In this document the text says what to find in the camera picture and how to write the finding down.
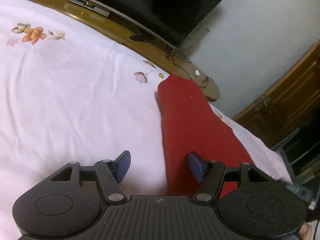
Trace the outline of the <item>person's right hand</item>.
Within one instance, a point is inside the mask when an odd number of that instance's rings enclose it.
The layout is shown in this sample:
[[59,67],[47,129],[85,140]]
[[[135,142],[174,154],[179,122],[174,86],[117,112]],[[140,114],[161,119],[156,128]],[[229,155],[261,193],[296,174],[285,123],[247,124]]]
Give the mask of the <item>person's right hand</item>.
[[304,223],[299,231],[298,237],[301,240],[310,240],[312,237],[312,226]]

